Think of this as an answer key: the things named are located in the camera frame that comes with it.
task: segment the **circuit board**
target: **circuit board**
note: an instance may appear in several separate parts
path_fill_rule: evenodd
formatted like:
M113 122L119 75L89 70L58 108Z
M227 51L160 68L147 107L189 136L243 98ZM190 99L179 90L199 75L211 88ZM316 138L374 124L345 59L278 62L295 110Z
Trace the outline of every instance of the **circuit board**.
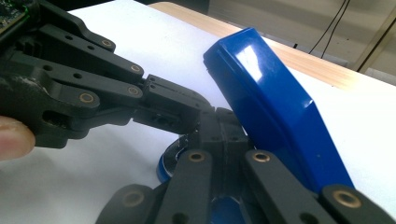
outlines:
M8 0L0 0L0 35L24 15L24 10L14 7Z

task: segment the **white table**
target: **white table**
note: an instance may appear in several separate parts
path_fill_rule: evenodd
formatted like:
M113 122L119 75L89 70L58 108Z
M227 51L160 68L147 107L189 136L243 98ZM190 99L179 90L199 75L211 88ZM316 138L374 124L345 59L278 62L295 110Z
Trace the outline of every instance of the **white table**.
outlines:
M154 74L229 107L203 64L218 39L130 0L72 12L93 32L113 40L116 53ZM342 91L292 71L316 101L334 143L361 192L396 217L396 97ZM387 92L396 88L383 84ZM103 126L62 150L36 148L0 162L1 223L93 223L115 191L132 183L152 188L158 159L177 139L131 122Z

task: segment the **cable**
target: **cable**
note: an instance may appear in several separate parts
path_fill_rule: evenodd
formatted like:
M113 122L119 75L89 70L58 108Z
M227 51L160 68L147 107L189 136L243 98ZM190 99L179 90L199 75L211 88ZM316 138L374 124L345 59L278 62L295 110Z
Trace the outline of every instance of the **cable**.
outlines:
M323 36L326 35L326 33L329 31L330 27L332 27L332 23L335 21L335 19L338 17L338 14L340 14L341 10L344 7L344 4L346 3L347 0L344 0L343 5L341 5L340 9L338 9L337 14L335 14L334 18L332 18L332 22L330 22L329 26L327 27L327 29L325 30L325 32L323 33L323 35L320 37L320 39L318 40L318 42L315 44L315 46L309 50L309 54L312 53L312 51L317 47L317 45L320 43L320 41L322 40Z
M339 23L340 20L343 18L344 13L347 11L347 6L349 5L349 3L350 3L350 0L347 1L346 7L344 7L344 11L343 11L343 13L341 13L340 19L338 19L337 23L334 25L334 28L332 29L332 33L330 34L330 37L329 37L329 41L327 42L326 48L324 48L324 50L323 50L323 52L322 52L322 55L320 56L321 59L323 58L324 53L326 52L327 47L329 47L330 41L332 41L332 35L334 34L335 28L337 28L338 23Z

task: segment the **blue container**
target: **blue container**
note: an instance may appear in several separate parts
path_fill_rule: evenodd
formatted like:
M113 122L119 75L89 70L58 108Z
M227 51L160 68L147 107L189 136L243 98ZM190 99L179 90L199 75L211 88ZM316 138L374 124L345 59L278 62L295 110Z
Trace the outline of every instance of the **blue container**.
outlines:
M204 59L256 148L276 154L314 192L353 188L315 102L254 29L221 39Z

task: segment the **table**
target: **table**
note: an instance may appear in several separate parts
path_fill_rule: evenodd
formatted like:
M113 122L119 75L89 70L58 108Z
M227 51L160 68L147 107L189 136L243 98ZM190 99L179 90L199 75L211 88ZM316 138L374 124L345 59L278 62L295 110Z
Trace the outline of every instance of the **table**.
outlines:
M200 92L212 105L229 108L203 65L203 53L218 36L130 0L72 14L113 40L116 53L140 64L145 76L166 78ZM325 67L312 70L335 71ZM366 77L353 77L350 87L335 86L306 71L291 71L316 101L356 187L396 217L396 88ZM132 122L106 125L62 150L35 148L25 158L0 162L1 223L93 223L121 187L159 184L157 161L176 139Z

